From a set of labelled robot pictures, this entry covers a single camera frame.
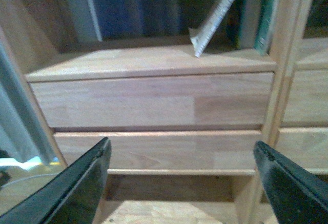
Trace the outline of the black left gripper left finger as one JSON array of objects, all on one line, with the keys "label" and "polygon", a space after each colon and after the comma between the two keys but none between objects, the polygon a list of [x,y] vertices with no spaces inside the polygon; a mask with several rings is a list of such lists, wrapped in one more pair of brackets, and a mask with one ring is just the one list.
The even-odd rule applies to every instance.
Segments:
[{"label": "black left gripper left finger", "polygon": [[104,137],[45,186],[1,216],[1,223],[92,223],[107,181]]}]

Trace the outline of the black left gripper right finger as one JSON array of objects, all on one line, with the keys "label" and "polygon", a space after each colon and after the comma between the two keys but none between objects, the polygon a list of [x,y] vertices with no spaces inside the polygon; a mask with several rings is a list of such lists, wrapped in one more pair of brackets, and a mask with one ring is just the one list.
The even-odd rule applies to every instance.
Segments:
[{"label": "black left gripper right finger", "polygon": [[327,182],[260,140],[253,154],[278,223],[327,223]]}]

